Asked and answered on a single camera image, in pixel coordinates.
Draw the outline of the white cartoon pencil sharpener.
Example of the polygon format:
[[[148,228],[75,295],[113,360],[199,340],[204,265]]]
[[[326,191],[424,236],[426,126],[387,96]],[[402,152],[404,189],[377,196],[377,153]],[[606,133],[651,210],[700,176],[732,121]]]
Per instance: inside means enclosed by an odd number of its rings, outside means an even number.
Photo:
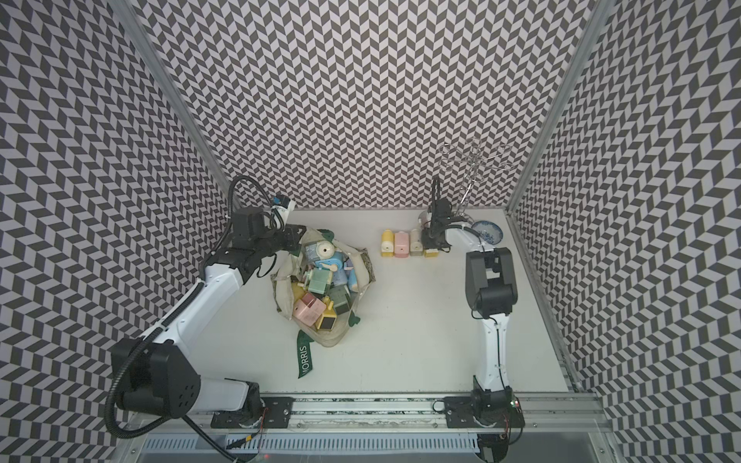
[[[418,257],[423,254],[424,245],[422,243],[422,233],[419,228],[415,228],[409,232],[409,255]]]

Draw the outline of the pink rounded pencil sharpener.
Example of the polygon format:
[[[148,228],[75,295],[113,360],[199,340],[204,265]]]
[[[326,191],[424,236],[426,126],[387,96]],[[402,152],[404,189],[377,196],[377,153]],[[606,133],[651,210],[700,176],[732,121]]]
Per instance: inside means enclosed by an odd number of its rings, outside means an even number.
[[[405,259],[410,256],[410,235],[408,231],[397,231],[394,235],[394,257]]]

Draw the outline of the yellow block pencil sharpener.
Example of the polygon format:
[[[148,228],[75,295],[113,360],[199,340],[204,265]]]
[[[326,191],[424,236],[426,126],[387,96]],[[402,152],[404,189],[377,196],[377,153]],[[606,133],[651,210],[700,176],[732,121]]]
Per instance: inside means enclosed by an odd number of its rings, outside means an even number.
[[[395,233],[390,229],[381,235],[380,254],[383,258],[395,256]]]

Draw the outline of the cream canvas tote bag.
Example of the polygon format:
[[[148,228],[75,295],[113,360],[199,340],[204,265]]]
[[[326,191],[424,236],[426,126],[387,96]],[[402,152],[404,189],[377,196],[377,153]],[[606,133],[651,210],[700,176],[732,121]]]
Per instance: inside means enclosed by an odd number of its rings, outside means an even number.
[[[312,346],[335,347],[360,323],[361,299],[376,281],[368,250],[308,229],[270,275],[277,312],[298,326],[298,378],[314,369]]]

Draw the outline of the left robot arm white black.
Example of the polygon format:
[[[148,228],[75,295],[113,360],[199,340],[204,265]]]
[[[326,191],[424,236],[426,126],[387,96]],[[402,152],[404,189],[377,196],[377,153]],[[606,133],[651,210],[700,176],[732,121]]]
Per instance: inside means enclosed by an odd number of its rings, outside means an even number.
[[[292,200],[279,197],[269,210],[233,212],[204,258],[195,285],[141,337],[122,339],[112,347],[112,384],[103,409],[110,434],[132,439],[169,420],[186,420],[190,413],[260,417],[258,384],[204,378],[189,357],[210,320],[264,259],[299,248],[307,229],[289,224],[294,207]]]

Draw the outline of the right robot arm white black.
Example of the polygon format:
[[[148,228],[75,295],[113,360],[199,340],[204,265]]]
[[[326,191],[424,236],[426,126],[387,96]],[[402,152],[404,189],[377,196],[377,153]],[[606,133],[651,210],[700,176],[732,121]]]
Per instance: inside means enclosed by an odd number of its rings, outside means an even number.
[[[464,295],[470,315],[480,324],[480,346],[470,399],[460,412],[475,426],[508,429],[518,405],[506,367],[509,321],[518,302],[513,253],[488,243],[474,223],[453,214],[447,199],[432,200],[420,224],[427,256],[456,244],[466,248]]]

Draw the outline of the mint green pencil sharpener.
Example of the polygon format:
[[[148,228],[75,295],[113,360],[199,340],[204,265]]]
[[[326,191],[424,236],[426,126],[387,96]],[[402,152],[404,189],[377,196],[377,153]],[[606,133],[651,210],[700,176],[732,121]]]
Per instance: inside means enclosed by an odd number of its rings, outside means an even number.
[[[337,253],[335,246],[329,241],[318,241],[309,244],[305,248],[305,254],[311,264],[316,268],[336,271],[339,260],[335,258]]]

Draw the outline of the blue round pencil sharpener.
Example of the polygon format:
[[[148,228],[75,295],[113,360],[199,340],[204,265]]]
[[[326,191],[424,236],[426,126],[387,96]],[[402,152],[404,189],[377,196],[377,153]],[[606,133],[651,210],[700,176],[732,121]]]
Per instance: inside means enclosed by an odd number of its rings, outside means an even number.
[[[358,291],[358,278],[350,259],[319,260],[316,267],[332,272],[332,284],[334,286],[347,286],[350,291]]]

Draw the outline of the green block pencil sharpener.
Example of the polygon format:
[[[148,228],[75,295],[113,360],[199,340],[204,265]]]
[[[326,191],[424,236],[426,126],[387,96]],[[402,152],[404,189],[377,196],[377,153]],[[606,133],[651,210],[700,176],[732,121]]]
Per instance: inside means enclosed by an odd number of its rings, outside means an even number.
[[[334,272],[329,269],[314,268],[306,274],[307,291],[316,295],[324,296],[332,286]]]

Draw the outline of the pink block pencil sharpener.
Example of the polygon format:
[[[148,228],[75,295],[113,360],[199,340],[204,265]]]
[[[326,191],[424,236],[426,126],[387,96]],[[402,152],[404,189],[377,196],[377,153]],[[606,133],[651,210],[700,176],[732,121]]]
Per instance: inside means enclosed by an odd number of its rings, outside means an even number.
[[[326,304],[316,295],[307,292],[295,302],[293,316],[306,325],[314,325],[325,310]]]

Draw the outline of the blue white patterned bowl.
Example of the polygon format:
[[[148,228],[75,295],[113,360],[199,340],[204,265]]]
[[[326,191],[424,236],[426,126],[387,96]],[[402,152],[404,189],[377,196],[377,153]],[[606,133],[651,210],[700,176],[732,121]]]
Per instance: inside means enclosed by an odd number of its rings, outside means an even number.
[[[480,235],[482,241],[491,246],[498,245],[504,238],[502,229],[490,221],[477,221],[472,225],[472,229]]]

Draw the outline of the silver jewelry tree stand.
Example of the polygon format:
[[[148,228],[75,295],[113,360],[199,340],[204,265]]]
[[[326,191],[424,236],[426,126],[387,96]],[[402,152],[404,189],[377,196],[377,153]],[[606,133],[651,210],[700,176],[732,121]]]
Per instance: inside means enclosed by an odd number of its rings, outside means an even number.
[[[453,217],[466,217],[474,189],[487,173],[507,172],[513,167],[509,160],[512,151],[513,146],[505,143],[488,148],[480,138],[444,143],[438,148],[442,173],[451,174],[453,185],[460,189],[452,202]]]

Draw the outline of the small yellow black sharpener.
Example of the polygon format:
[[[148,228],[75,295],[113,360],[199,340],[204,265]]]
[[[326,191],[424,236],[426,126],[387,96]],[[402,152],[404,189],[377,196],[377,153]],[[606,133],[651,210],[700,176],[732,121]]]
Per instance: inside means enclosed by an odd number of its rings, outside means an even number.
[[[318,331],[331,331],[337,322],[337,312],[334,308],[334,302],[328,300],[326,307],[321,313],[320,317],[316,320],[315,328]]]

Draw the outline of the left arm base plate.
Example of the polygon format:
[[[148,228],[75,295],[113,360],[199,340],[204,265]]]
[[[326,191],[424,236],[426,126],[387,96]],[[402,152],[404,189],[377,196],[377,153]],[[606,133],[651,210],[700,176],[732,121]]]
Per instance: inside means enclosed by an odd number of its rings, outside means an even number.
[[[293,397],[249,399],[239,411],[217,412],[210,427],[214,429],[283,429],[289,426]]]

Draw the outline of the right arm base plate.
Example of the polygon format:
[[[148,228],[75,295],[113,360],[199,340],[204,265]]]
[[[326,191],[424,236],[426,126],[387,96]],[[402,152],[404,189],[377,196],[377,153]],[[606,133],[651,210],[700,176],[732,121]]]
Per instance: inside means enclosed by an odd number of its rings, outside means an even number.
[[[513,400],[444,397],[447,428],[524,428],[525,418]]]

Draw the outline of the aluminium mounting rail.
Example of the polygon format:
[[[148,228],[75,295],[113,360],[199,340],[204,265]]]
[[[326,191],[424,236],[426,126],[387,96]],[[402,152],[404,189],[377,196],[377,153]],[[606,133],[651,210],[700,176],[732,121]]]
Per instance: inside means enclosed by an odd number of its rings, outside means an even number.
[[[289,426],[264,429],[293,433],[372,432],[598,432],[611,424],[599,399],[586,393],[536,392],[515,395],[524,428],[447,428],[444,397],[467,394],[303,394],[294,395]]]

